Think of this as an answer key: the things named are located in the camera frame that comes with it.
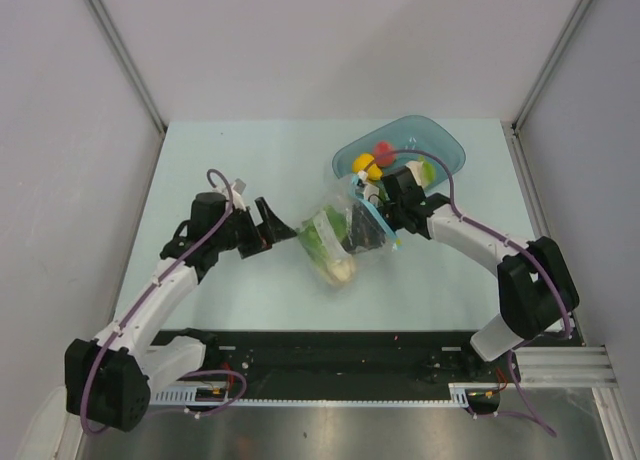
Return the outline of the clear zip top bag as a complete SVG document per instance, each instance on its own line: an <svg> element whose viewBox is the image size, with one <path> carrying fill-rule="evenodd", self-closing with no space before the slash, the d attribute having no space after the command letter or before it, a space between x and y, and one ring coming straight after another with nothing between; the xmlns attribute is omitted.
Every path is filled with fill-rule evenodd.
<svg viewBox="0 0 640 460"><path fill-rule="evenodd" d="M296 238L326 283L341 288L400 248L398 235L379 211L386 199L367 174L349 174L333 182L300 222Z"/></svg>

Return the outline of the green fake lettuce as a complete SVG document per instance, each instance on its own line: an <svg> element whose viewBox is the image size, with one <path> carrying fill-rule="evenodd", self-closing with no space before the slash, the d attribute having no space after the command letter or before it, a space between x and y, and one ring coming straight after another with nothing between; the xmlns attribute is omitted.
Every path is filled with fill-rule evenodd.
<svg viewBox="0 0 640 460"><path fill-rule="evenodd" d="M331 286L349 283L356 266L352 254L344 250L348 209L326 205L296 230L297 239L316 272Z"/></svg>

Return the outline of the yellow fake lemon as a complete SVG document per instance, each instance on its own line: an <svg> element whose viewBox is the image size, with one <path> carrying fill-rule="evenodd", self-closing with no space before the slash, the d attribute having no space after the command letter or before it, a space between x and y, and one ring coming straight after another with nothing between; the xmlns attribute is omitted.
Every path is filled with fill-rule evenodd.
<svg viewBox="0 0 640 460"><path fill-rule="evenodd" d="M378 166L375 157L370 153L360 154L351 165L352 172L354 174L363 173L369 181L379 181L383 172Z"/></svg>

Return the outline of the red fake pepper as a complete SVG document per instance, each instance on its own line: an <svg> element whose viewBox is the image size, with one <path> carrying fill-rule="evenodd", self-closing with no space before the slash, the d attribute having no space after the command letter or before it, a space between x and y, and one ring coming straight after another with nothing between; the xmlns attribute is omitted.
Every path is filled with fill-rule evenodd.
<svg viewBox="0 0 640 460"><path fill-rule="evenodd" d="M373 147L373 156L375 163L381 168L390 167L395 159L395 147L388 141L382 140L377 142Z"/></svg>

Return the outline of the white fake garlic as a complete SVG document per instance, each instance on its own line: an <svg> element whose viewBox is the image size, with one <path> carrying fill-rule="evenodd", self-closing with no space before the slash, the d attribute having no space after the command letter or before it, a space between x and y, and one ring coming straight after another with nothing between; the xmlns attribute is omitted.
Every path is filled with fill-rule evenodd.
<svg viewBox="0 0 640 460"><path fill-rule="evenodd" d="M426 160L411 160L405 166L412 173L417 185L425 189L436 179L435 167Z"/></svg>

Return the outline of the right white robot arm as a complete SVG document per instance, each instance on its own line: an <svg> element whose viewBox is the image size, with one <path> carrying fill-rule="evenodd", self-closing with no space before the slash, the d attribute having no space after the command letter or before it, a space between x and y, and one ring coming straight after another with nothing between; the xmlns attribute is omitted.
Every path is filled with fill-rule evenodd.
<svg viewBox="0 0 640 460"><path fill-rule="evenodd" d="M546 333L559 322L555 338L572 334L569 314L580 299L559 245L547 236L522 240L500 233L464 214L452 194L426 195L416 175L401 167L382 177L385 194L370 192L360 172L352 181L355 198L385 233L399 230L439 242L462 253L495 276L499 313L470 339L461 356L463 373L484 381L497 358Z"/></svg>

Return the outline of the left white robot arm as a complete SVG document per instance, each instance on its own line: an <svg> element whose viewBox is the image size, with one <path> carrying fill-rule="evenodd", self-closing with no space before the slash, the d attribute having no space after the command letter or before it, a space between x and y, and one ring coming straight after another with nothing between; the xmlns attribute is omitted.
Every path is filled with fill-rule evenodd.
<svg viewBox="0 0 640 460"><path fill-rule="evenodd" d="M163 247L151 279L133 303L90 340L76 339L64 355L66 409L82 428L128 432L156 393L193 373L207 380L223 362L217 338L187 328L155 351L149 348L171 313L226 251L248 258L295 237L264 198L255 223L239 194L196 195L190 216Z"/></svg>

